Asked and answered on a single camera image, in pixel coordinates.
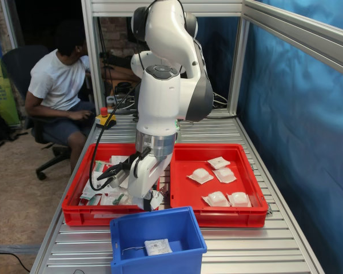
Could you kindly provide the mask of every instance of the man's leg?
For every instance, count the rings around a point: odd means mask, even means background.
[[[79,110],[89,110],[91,111],[94,115],[92,115],[89,119],[86,119],[84,121],[77,121],[76,124],[81,130],[81,132],[85,135],[88,136],[91,130],[91,127],[94,124],[94,119],[95,119],[95,105],[90,102],[85,102],[85,101],[80,101],[77,103],[74,107],[72,107],[70,110],[72,111],[79,111]]]
[[[76,131],[72,133],[69,138],[67,139],[67,143],[71,148],[71,155],[70,155],[70,167],[71,173],[73,173],[76,163],[80,157],[81,151],[84,148],[86,142],[86,137],[80,131]]]
[[[58,144],[70,147],[70,165],[72,173],[86,142],[86,137],[81,132],[79,126],[75,121],[70,119],[59,119],[54,123],[44,124],[43,130],[46,134],[58,140]]]

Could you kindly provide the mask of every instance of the dark hair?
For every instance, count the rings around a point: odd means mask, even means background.
[[[70,56],[76,46],[83,46],[85,41],[83,22],[66,20],[59,24],[55,35],[55,45],[61,55]]]

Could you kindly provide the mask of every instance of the chair wheel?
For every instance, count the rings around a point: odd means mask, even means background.
[[[44,174],[43,172],[39,172],[37,173],[37,178],[41,181],[43,181],[44,179],[47,178],[46,174]]]

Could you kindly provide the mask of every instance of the white t-shirt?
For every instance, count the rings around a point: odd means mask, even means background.
[[[78,93],[84,83],[85,71],[90,71],[89,57],[82,56],[67,66],[58,59],[56,52],[52,51],[35,64],[30,72],[28,90],[43,99],[43,106],[69,110],[80,101]]]

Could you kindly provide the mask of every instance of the shorts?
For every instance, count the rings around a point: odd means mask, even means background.
[[[89,119],[82,121],[60,118],[54,123],[45,123],[43,125],[43,131],[65,145],[68,145],[69,136],[75,132],[79,131],[87,137],[94,123],[95,106],[90,102],[80,101],[69,109],[69,111],[79,110],[89,110],[94,113],[94,115],[92,115]]]

